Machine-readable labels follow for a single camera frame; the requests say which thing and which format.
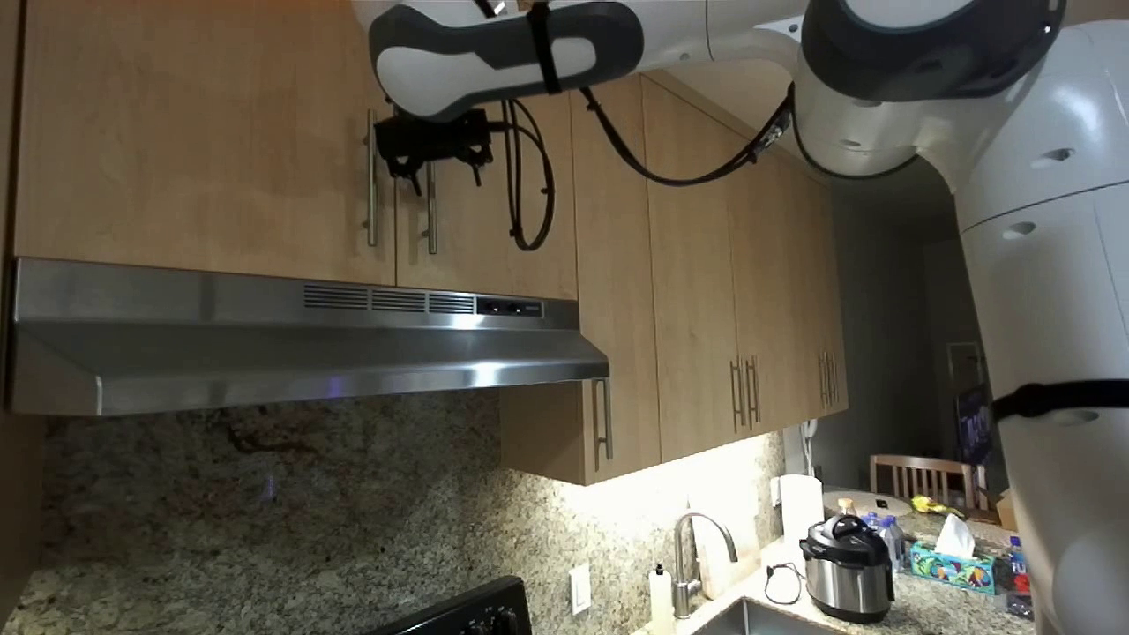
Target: robotic arm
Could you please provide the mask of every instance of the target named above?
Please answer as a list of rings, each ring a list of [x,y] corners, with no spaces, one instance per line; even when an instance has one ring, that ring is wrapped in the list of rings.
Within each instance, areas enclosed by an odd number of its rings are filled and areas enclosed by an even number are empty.
[[[1129,624],[1129,26],[1064,0],[354,0],[409,117],[776,59],[803,160],[950,183],[1039,633]]]

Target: range hood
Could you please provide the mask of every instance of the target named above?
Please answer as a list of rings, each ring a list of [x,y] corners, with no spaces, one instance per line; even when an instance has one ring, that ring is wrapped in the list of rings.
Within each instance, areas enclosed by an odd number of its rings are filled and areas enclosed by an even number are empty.
[[[16,263],[12,411],[127,417],[607,379],[567,300]]]

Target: rice cooker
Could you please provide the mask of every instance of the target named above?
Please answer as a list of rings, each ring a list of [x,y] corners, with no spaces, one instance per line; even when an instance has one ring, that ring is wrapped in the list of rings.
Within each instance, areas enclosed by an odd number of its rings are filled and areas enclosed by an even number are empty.
[[[802,539],[807,598],[838,622],[882,622],[891,605],[884,539],[856,515],[834,515]]]

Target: granite countertop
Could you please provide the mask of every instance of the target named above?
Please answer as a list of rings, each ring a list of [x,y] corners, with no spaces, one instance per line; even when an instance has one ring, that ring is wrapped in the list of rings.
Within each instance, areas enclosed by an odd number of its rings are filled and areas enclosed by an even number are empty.
[[[741,579],[735,579],[729,588],[722,588],[713,605],[702,605],[691,619],[676,622],[676,635],[700,633],[705,622],[713,622],[722,606],[729,606],[741,598],[770,605],[770,598],[764,598],[764,566],[795,562],[795,559],[796,554],[784,539],[770,542],[760,554],[760,562],[749,566]],[[914,579],[914,575],[895,575],[891,592],[895,592],[895,599],[891,599],[888,613],[878,624],[851,624],[851,622],[825,619],[807,599],[807,592],[802,592],[802,599],[795,606],[776,606],[776,612],[796,613],[803,622],[816,622],[816,624],[825,624],[825,628],[837,628],[837,633],[847,633],[847,635],[867,635],[867,633],[895,633],[895,635],[977,635],[977,633],[1034,635],[1038,633],[1034,622],[1019,622],[1014,613],[1001,613],[999,598],[981,598],[981,592],[951,588],[951,587]]]

